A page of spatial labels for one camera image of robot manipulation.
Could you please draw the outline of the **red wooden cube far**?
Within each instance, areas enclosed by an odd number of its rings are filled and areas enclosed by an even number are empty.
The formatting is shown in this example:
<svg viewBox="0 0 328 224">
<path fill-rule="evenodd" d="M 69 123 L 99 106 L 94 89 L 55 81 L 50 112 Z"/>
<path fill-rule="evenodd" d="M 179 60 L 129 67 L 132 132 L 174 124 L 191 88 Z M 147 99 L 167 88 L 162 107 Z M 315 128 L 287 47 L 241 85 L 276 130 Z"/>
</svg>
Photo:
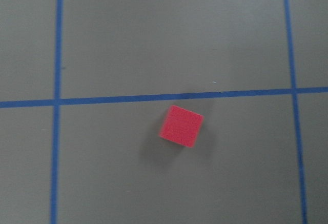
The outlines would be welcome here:
<svg viewBox="0 0 328 224">
<path fill-rule="evenodd" d="M 172 105 L 165 116 L 159 137 L 184 147 L 194 147 L 204 116 Z"/>
</svg>

